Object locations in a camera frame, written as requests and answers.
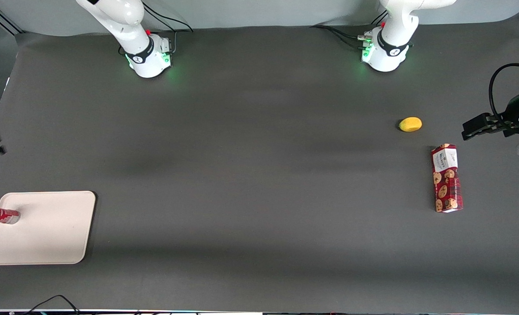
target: gray wall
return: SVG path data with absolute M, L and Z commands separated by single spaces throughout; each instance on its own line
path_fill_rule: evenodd
M 163 14 L 183 18 L 194 28 L 303 26 L 330 21 L 367 24 L 378 14 L 376 0 L 146 0 Z M 0 0 L 0 9 L 29 32 L 67 36 L 105 32 L 75 0 Z M 519 13 L 519 0 L 458 0 L 437 10 L 421 10 L 422 24 L 493 22 Z M 164 29 L 152 17 L 147 28 Z

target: dark gray tabletop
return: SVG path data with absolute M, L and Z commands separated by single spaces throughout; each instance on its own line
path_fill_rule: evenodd
M 0 197 L 98 201 L 86 258 L 0 267 L 0 308 L 64 294 L 80 308 L 519 314 L 519 138 L 460 135 L 489 111 L 492 72 L 519 62 L 519 18 L 421 26 L 413 42 L 378 73 L 324 30 L 199 30 L 145 80 L 111 36 L 23 36 Z M 499 106 L 518 93 L 506 70 Z M 406 116 L 424 127 L 397 131 Z M 444 142 L 458 145 L 457 213 L 434 212 L 429 150 Z

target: white tray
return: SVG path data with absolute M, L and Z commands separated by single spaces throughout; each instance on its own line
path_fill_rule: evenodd
M 14 192 L 0 208 L 18 210 L 0 223 L 0 265 L 73 264 L 83 260 L 96 196 L 90 191 Z

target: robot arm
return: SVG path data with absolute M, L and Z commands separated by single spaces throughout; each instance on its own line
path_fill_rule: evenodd
M 419 26 L 419 18 L 411 12 L 442 8 L 454 2 L 456 0 L 380 0 L 389 18 L 384 28 L 379 26 L 359 36 L 359 40 L 365 41 L 361 60 L 378 71 L 395 70 L 405 60 L 408 42 Z
M 419 26 L 419 17 L 411 15 L 413 10 L 442 8 L 454 2 L 456 0 L 380 0 L 389 14 L 382 38 L 393 46 L 405 45 Z
M 117 39 L 139 76 L 155 77 L 170 66 L 170 41 L 141 26 L 145 15 L 141 0 L 76 1 Z

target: red cookie box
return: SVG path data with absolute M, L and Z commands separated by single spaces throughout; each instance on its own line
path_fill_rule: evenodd
M 448 143 L 431 151 L 433 158 L 433 182 L 435 205 L 438 213 L 462 210 L 464 203 L 458 178 L 458 156 L 456 145 Z

